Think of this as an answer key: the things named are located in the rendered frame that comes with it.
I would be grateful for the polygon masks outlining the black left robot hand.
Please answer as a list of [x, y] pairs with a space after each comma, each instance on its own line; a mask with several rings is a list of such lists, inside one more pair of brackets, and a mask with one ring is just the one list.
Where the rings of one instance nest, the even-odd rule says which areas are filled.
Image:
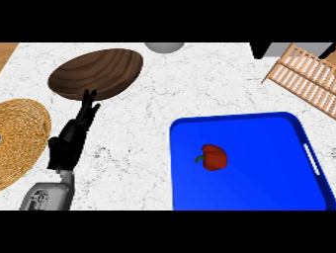
[[92, 105], [97, 91], [85, 90], [82, 107], [75, 119], [72, 119], [58, 136], [49, 139], [51, 160], [48, 168], [52, 170], [72, 171], [76, 167], [88, 131], [94, 122], [100, 104]]

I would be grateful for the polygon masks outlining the red tomato with green stem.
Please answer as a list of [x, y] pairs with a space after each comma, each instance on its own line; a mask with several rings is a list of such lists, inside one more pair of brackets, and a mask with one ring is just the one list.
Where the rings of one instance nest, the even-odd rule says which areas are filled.
[[214, 144], [205, 144], [202, 154], [196, 157], [194, 163], [203, 163], [203, 168], [211, 171], [224, 169], [228, 165], [225, 150]]

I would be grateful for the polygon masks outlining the blue plastic tray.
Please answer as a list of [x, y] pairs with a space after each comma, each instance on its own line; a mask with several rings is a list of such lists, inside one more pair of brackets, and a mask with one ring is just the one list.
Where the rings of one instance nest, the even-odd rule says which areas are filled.
[[[298, 117], [287, 112], [182, 118], [169, 129], [172, 207], [185, 211], [335, 211], [336, 199]], [[228, 156], [211, 171], [205, 144]]]

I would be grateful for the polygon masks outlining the pale wooden tiered shelf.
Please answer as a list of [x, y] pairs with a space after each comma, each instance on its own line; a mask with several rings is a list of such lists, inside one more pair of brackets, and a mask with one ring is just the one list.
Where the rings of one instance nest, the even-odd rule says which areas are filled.
[[336, 120], [336, 65], [295, 42], [285, 50], [265, 80], [273, 80]]

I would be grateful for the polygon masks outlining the woven wicker placemat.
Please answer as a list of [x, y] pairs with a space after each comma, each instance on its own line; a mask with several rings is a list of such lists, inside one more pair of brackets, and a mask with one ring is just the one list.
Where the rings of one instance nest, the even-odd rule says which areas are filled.
[[0, 191], [26, 175], [46, 149], [52, 119], [32, 99], [0, 103]]

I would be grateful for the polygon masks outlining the dark brown wooden bowl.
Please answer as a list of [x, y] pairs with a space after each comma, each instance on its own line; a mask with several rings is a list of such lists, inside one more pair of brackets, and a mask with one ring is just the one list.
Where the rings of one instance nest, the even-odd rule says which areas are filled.
[[126, 48], [92, 51], [66, 62], [49, 77], [49, 87], [70, 100], [82, 100], [85, 90], [95, 100], [117, 96], [135, 82], [144, 66], [138, 52]]

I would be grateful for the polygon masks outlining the grey round object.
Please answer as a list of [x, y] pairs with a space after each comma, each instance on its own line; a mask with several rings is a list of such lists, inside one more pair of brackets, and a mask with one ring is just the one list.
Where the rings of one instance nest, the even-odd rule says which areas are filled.
[[156, 53], [174, 53], [182, 47], [182, 42], [147, 42], [148, 49]]

